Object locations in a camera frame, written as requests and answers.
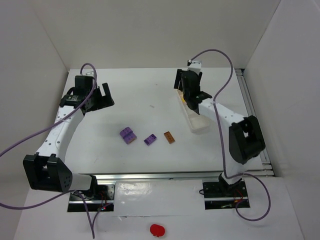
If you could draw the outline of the large purple lego assembly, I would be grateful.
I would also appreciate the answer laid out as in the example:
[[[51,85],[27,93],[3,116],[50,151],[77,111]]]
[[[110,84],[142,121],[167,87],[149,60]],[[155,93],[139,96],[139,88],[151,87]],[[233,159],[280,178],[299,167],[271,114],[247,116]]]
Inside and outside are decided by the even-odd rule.
[[[130,127],[126,127],[119,132],[119,135],[122,137],[123,141],[128,145],[137,139],[137,136]]]

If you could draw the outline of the brown lego brick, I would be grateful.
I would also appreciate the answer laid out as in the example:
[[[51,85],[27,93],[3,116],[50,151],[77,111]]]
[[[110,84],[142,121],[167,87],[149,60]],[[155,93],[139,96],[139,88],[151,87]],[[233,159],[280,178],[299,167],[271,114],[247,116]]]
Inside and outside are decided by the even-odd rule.
[[[175,139],[173,138],[172,134],[169,131],[164,133],[164,137],[166,138],[169,144],[172,144],[175,142]]]

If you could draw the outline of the small purple lego brick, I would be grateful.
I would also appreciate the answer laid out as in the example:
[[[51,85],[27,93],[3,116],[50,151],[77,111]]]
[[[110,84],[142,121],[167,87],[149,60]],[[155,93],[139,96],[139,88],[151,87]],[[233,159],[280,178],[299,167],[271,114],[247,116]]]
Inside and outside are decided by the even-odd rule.
[[[149,146],[151,145],[154,141],[157,140],[157,137],[154,134],[151,134],[150,136],[148,136],[145,140],[144,143]]]

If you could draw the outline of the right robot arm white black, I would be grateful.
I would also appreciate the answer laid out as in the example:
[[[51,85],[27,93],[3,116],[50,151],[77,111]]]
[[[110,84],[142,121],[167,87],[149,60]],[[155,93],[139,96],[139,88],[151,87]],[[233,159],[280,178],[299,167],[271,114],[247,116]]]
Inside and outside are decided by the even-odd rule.
[[[215,102],[210,94],[201,91],[201,77],[201,72],[178,69],[173,88],[182,92],[191,111],[217,124],[223,164],[218,186],[222,193],[228,193],[240,184],[248,161],[256,158],[266,144],[258,119],[253,115],[243,116]]]

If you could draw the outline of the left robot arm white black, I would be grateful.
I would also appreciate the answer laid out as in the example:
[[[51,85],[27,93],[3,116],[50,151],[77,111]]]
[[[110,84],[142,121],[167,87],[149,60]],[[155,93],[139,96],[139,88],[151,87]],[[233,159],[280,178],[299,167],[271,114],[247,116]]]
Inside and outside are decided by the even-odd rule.
[[[26,155],[23,167],[33,190],[66,193],[71,190],[94,192],[95,176],[72,173],[65,164],[72,137],[88,112],[113,106],[109,85],[94,86],[92,76],[77,75],[75,85],[60,100],[56,126],[33,155]]]

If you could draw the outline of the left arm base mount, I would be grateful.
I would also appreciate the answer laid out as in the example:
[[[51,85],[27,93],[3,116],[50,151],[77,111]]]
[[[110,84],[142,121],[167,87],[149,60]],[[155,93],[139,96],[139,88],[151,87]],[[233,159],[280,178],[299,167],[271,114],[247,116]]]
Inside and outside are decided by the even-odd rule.
[[[67,212],[80,213],[85,212],[85,206],[82,198],[84,198],[89,212],[113,212],[114,197],[116,185],[114,183],[99,184],[93,191],[78,191],[78,194],[73,192],[69,196]]]

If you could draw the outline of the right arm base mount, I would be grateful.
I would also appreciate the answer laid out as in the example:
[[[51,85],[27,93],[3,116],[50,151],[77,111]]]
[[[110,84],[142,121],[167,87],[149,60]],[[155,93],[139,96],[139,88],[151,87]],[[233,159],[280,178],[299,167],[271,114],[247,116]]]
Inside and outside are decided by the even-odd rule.
[[[235,189],[222,191],[219,182],[203,182],[202,189],[198,191],[204,197],[206,210],[224,210],[238,208],[250,208],[246,184],[241,181]]]

